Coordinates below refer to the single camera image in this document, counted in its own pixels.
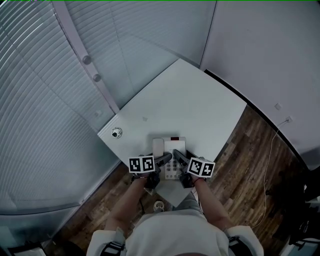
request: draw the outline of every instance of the white shirt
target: white shirt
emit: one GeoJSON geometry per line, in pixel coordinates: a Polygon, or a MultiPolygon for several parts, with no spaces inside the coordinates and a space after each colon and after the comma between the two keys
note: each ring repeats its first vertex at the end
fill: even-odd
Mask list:
{"type": "MultiPolygon", "coordinates": [[[[100,256],[112,242],[115,231],[98,230],[92,235],[87,256],[100,256]]],[[[228,256],[228,237],[238,236],[252,255],[264,251],[249,226],[235,226],[225,232],[209,224],[195,210],[186,209],[144,215],[125,241],[126,256],[176,256],[199,253],[207,256],[228,256]]]]}

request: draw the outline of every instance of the white wall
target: white wall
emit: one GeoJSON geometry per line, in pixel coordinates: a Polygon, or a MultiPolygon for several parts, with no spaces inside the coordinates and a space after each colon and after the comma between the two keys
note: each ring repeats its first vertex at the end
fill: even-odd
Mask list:
{"type": "Polygon", "coordinates": [[[280,130],[310,169],[320,165],[318,2],[218,2],[200,68],[236,88],[274,124],[292,116],[280,130]]]}

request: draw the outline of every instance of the sticker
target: sticker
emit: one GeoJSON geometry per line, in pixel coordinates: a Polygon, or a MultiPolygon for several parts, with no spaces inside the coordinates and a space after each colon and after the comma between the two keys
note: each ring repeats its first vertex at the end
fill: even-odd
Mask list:
{"type": "Polygon", "coordinates": [[[129,173],[143,174],[154,172],[155,170],[153,155],[129,157],[129,173]]]}
{"type": "Polygon", "coordinates": [[[190,163],[188,165],[187,173],[195,175],[201,178],[210,178],[214,173],[214,162],[209,162],[205,160],[201,160],[195,157],[190,159],[190,163]]]}

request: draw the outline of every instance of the white table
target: white table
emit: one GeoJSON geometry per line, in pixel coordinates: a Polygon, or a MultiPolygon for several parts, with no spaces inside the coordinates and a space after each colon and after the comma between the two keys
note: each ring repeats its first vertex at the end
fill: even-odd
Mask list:
{"type": "MultiPolygon", "coordinates": [[[[128,102],[98,135],[127,166],[129,157],[152,152],[153,138],[164,137],[186,137],[188,151],[214,161],[245,107],[224,85],[179,59],[128,102]],[[115,127],[123,131],[118,139],[111,134],[115,127]]],[[[172,182],[170,190],[162,188],[158,193],[177,206],[189,190],[179,181],[172,182]],[[173,193],[172,182],[177,186],[173,193]]]]}

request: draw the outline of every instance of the window blinds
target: window blinds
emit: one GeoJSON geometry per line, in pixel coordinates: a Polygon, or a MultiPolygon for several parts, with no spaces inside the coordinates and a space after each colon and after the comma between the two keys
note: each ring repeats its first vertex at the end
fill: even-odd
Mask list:
{"type": "Polygon", "coordinates": [[[0,214],[79,203],[118,161],[113,116],[50,2],[0,6],[0,214]]]}
{"type": "Polygon", "coordinates": [[[178,58],[200,65],[215,7],[212,1],[65,3],[120,108],[178,58]]]}

